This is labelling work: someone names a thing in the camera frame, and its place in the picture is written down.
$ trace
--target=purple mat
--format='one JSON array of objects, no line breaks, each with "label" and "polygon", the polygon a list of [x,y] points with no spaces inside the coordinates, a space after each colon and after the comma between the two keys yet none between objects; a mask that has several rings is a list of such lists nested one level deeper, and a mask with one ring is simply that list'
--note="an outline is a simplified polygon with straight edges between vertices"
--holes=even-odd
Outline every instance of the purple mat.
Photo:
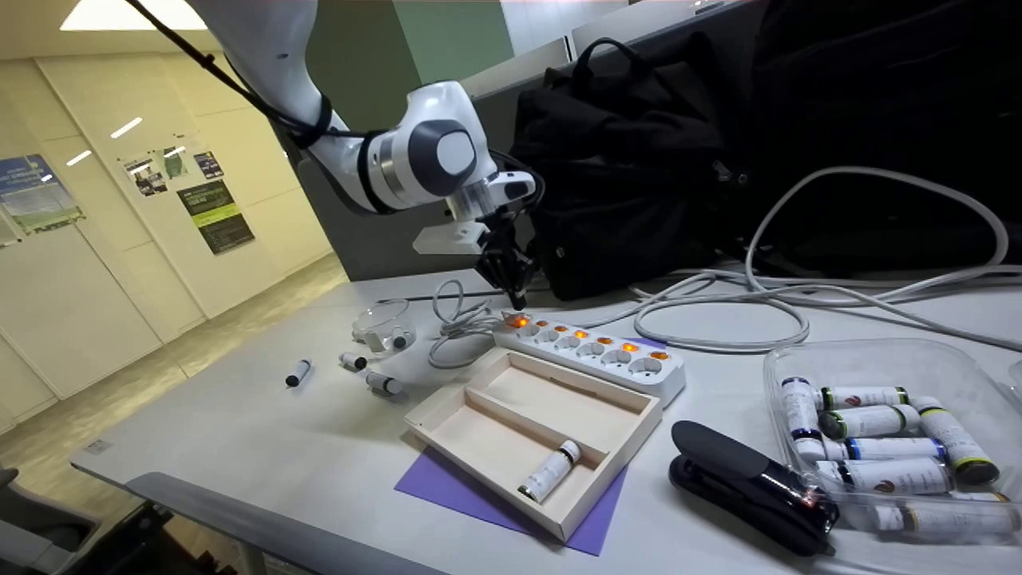
[{"label": "purple mat", "polygon": [[[623,484],[626,484],[626,471],[616,473],[616,480],[607,485],[601,503],[578,525],[578,529],[570,539],[572,550],[601,557]],[[519,508],[479,490],[467,473],[461,473],[455,462],[449,462],[435,452],[421,452],[421,456],[409,465],[409,473],[393,490],[411,499],[424,499],[441,508],[479,518],[486,525],[499,525],[506,529],[531,534],[538,539],[552,539],[538,525],[531,525]]]}]

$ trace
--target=black stapler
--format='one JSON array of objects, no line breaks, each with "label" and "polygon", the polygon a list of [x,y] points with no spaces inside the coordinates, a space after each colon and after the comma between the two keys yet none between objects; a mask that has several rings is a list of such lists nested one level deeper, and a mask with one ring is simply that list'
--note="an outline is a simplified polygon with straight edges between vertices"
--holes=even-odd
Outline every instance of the black stapler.
[{"label": "black stapler", "polygon": [[679,485],[729,508],[800,557],[830,552],[829,534],[841,511],[818,485],[706,424],[679,423],[670,433],[681,452],[670,462]]}]

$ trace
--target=wooden tray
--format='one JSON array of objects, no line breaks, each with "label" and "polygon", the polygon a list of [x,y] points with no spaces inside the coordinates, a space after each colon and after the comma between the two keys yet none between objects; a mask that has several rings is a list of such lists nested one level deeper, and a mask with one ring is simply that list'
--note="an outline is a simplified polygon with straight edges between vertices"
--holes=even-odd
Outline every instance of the wooden tray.
[{"label": "wooden tray", "polygon": [[[661,423],[661,400],[495,349],[465,390],[438,390],[409,423],[461,471],[570,539]],[[519,485],[561,440],[583,447],[578,465],[543,504],[524,499]]]}]

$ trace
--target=white container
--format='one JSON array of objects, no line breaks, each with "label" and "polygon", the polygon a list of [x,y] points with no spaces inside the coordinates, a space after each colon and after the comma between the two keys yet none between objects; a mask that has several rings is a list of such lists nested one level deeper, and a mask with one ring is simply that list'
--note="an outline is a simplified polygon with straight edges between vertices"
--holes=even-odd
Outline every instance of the white container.
[{"label": "white container", "polygon": [[[998,462],[1001,480],[985,485],[985,493],[1010,496],[1010,504],[1022,504],[1022,404],[1005,388],[993,383],[966,350],[923,339],[869,339],[869,343],[824,343],[774,350],[767,357],[767,396],[776,411],[776,429],[793,452],[793,462],[813,484],[824,485],[818,476],[818,456],[800,456],[789,437],[784,379],[806,377],[813,388],[907,388],[912,396],[937,396],[968,433]],[[829,490],[841,504],[903,504],[903,503],[956,503],[951,496],[863,496]]]}]

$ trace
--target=wall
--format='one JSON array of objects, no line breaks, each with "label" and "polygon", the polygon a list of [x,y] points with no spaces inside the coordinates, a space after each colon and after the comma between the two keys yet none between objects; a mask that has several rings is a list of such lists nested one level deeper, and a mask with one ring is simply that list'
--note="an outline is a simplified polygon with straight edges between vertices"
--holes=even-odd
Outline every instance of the wall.
[{"label": "wall", "polygon": [[515,53],[566,37],[572,30],[593,22],[630,0],[503,0]]},{"label": "wall", "polygon": [[[135,189],[125,161],[171,145],[218,152],[255,242],[215,257]],[[0,250],[0,431],[330,257],[270,125],[179,53],[0,65],[0,161],[27,152],[86,221]]]},{"label": "wall", "polygon": [[[424,79],[391,0],[319,2],[311,41],[311,70],[343,118],[358,132],[393,127],[407,114],[407,95]],[[318,164],[297,164],[313,210],[345,262],[348,277],[391,277],[438,267],[467,267],[469,258],[419,257],[421,226],[445,224],[445,203],[424,203],[391,217],[363,215],[339,201],[345,195]]]},{"label": "wall", "polygon": [[419,79],[461,79],[515,53],[503,0],[393,0]]}]

